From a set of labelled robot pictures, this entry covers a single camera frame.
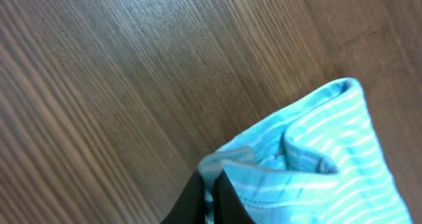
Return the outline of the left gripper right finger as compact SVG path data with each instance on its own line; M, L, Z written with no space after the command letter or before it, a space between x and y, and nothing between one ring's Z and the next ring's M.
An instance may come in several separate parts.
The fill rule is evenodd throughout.
M224 171L214 182L212 196L215 224L255 224Z

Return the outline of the light blue striped baby pants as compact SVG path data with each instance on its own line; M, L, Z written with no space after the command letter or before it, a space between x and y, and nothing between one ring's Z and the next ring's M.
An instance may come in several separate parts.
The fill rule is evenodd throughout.
M220 173L256 223L411 223L354 78L274 112L206 156L198 171L207 223Z

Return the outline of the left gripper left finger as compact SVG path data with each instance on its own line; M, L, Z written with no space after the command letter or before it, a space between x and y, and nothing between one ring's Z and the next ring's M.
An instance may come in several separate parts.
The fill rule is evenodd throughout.
M205 224L204 193L204 181L195 171L161 224Z

